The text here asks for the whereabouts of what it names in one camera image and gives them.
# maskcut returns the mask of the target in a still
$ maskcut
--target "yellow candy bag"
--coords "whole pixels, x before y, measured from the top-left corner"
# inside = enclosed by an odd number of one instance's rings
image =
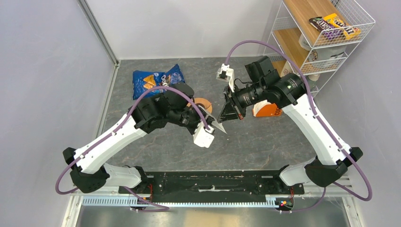
[[[361,30],[359,28],[347,25],[335,13],[323,17],[323,20],[327,21],[327,23],[333,25],[334,27],[344,28],[343,33],[346,40],[352,39],[353,37],[361,33]]]

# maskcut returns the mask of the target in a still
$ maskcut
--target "wall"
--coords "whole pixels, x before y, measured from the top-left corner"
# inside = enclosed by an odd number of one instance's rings
[[[62,151],[93,138],[113,65],[74,0],[2,1],[0,30],[0,223],[57,227]]]
[[[351,146],[360,146],[358,163],[373,187],[370,202],[358,202],[365,226],[399,226],[401,194],[401,32],[397,0],[359,0],[377,24],[342,68],[317,95],[319,108]],[[354,168],[349,171],[355,190],[366,187]]]
[[[119,59],[224,57],[242,40],[267,41],[280,0],[87,0]],[[264,48],[239,47],[233,56]]]

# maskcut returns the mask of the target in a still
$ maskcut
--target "brown tape roll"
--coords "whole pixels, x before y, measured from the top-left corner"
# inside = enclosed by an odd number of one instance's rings
[[[195,104],[202,106],[207,111],[209,111],[209,113],[212,113],[212,103],[210,103],[207,99],[195,98]]]

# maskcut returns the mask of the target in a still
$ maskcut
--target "blue snack bag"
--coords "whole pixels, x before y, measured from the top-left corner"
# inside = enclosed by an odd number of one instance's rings
[[[138,99],[146,90],[155,86],[170,86],[178,82],[185,83],[183,73],[178,64],[172,67],[168,72],[146,72],[136,70],[132,74],[132,83],[134,86],[133,99]],[[165,90],[155,90],[147,94],[145,97],[151,97]]]

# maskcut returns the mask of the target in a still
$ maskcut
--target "wooden shelf board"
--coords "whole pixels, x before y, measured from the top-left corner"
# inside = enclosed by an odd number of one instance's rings
[[[284,0],[284,3],[311,45],[316,42],[320,32],[310,25],[309,19],[336,13],[346,22],[330,0]]]
[[[278,43],[283,49],[284,53],[295,62],[298,67],[301,67],[305,59],[308,57],[309,51],[305,50],[298,43],[301,36],[301,31],[296,28],[289,28],[274,31]]]
[[[281,71],[284,68],[284,65],[286,64],[287,60],[281,60],[281,61],[272,61],[271,63],[273,64],[273,67],[277,69],[277,72],[280,74]]]

